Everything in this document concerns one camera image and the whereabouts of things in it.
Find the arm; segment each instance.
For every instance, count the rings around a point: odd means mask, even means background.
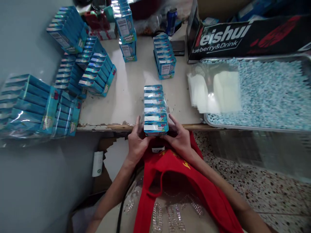
[[[177,132],[177,136],[173,138],[165,135],[161,138],[168,141],[180,156],[223,191],[244,230],[248,233],[271,233],[264,221],[240,194],[191,148],[189,131],[184,129],[171,114],[169,117],[175,123],[170,127]]]
[[[137,117],[133,131],[128,136],[129,153],[115,180],[107,190],[104,198],[100,201],[86,233],[95,233],[105,215],[122,201],[136,164],[146,151],[149,142],[155,138],[146,137],[142,140],[138,136],[139,120],[140,117]]]
[[[135,164],[131,163],[127,159],[124,161],[115,180],[107,190],[104,198],[100,201],[92,221],[87,228],[87,233],[94,233],[104,216],[122,201],[134,168]]]
[[[189,163],[223,191],[242,228],[248,233],[270,232],[261,217],[248,205],[232,185],[205,163],[193,149],[192,153],[193,159]]]

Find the hand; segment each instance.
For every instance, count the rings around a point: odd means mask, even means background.
[[[155,136],[148,136],[144,139],[139,137],[139,120],[140,116],[136,118],[136,123],[132,132],[129,134],[129,154],[127,156],[127,160],[133,163],[135,166],[140,161],[142,156],[144,155],[146,149],[148,148],[149,142],[155,138]]]
[[[190,134],[189,131],[186,130],[172,114],[169,114],[169,118],[172,119],[175,125],[170,124],[170,128],[172,128],[175,132],[177,132],[177,136],[175,138],[169,135],[163,135],[160,138],[165,139],[169,142],[169,144],[176,150],[176,152],[187,162],[191,163],[194,157],[198,154],[191,148],[190,144]]]

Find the red logo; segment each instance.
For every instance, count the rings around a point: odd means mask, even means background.
[[[58,100],[58,92],[54,91],[54,99]]]
[[[195,46],[198,47],[200,45],[200,40],[201,40],[201,36],[202,36],[202,31],[203,31],[203,27],[200,29],[198,36],[197,36],[197,41],[195,42]]]
[[[250,46],[253,47],[258,43],[258,47],[266,48],[276,44],[284,37],[286,37],[295,28],[300,18],[301,16],[291,17],[286,23],[278,26],[260,41],[259,39],[255,40],[253,43],[250,44]]]

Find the metal tray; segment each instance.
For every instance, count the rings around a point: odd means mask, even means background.
[[[219,61],[227,60],[232,58],[203,58],[202,61]],[[269,56],[260,56],[260,57],[239,57],[237,60],[253,60],[253,61],[262,61],[262,62],[291,62],[291,61],[301,61],[302,63],[302,72],[303,75],[308,76],[308,84],[311,86],[311,56],[306,53],[300,54],[289,54],[289,55],[269,55]],[[251,126],[236,126],[236,125],[220,125],[213,124],[208,121],[207,114],[204,113],[204,120],[207,124],[212,127],[218,128],[231,128],[231,129],[243,129],[243,130],[262,130],[262,131],[273,131],[273,132],[283,132],[283,133],[311,133],[311,131],[306,130],[294,130],[294,129],[278,129],[278,128],[262,128],[262,127],[251,127]]]

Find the light blue wall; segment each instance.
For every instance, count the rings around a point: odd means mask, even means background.
[[[58,8],[69,5],[72,0],[11,0],[1,4],[0,83],[7,77],[31,73],[51,84],[63,51],[45,29]]]
[[[0,13],[0,84],[30,73],[51,84],[63,51],[46,33],[71,0],[4,1]],[[70,209],[91,188],[100,134],[77,133],[29,148],[0,149],[0,232],[65,232]]]
[[[27,148],[0,149],[0,232],[62,233],[70,210],[92,187],[101,133]]]

